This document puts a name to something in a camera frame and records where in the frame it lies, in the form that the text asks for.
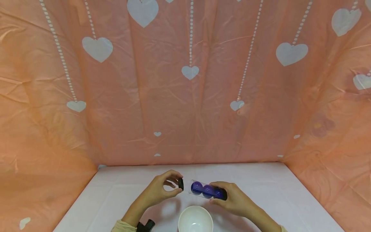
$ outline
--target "white bowl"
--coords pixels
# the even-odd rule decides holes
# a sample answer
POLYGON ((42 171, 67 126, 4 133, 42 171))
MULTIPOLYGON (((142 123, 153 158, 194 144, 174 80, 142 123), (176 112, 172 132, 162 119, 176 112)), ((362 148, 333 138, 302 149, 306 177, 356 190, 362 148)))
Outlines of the white bowl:
POLYGON ((201 206, 189 206, 179 216, 179 232, 213 232, 213 219, 201 206))

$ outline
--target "purple ball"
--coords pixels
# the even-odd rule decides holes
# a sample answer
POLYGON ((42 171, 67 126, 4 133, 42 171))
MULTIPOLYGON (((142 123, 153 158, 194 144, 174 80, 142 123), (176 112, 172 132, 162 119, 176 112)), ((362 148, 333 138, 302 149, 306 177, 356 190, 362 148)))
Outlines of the purple ball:
POLYGON ((202 192, 205 198, 212 198, 214 195, 214 187, 211 185, 205 185, 204 191, 202 192))
POLYGON ((203 191, 202 184, 198 181, 193 182, 192 185, 191 185, 191 191, 195 195, 200 195, 203 191))
POLYGON ((227 199, 227 191, 225 189, 221 189, 216 187, 214 189, 214 198, 226 200, 227 199))

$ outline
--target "sleeve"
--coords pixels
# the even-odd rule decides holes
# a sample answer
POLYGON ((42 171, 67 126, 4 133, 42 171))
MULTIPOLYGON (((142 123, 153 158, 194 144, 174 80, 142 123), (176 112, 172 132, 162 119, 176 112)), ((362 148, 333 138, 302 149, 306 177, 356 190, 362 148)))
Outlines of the sleeve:
POLYGON ((136 232, 137 228, 123 222, 121 220, 117 220, 115 226, 112 228, 111 232, 136 232))
POLYGON ((281 226, 281 230, 282 232, 287 232, 287 230, 283 226, 281 226))

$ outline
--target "pink curtain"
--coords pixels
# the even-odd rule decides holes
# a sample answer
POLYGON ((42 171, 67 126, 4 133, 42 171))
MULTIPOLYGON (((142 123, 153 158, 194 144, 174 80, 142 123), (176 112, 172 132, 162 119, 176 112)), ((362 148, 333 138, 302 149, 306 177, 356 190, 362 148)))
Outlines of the pink curtain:
POLYGON ((262 161, 371 228, 371 0, 3 0, 0 19, 0 231, 51 231, 99 165, 262 161))

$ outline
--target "table surface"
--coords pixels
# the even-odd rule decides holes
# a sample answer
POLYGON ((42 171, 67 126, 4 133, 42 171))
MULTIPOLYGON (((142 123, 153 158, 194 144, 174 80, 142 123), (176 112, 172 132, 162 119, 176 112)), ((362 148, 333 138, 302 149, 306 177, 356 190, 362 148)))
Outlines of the table surface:
POLYGON ((184 176, 184 192, 149 208, 141 222, 152 219, 153 232, 178 231, 180 213, 188 206, 206 208, 214 232, 259 232, 249 220, 229 214, 207 199, 188 193, 191 179, 203 183, 236 183, 257 205, 289 232, 344 232, 282 163, 104 167, 93 177, 54 232, 109 232, 155 175, 174 169, 184 176))

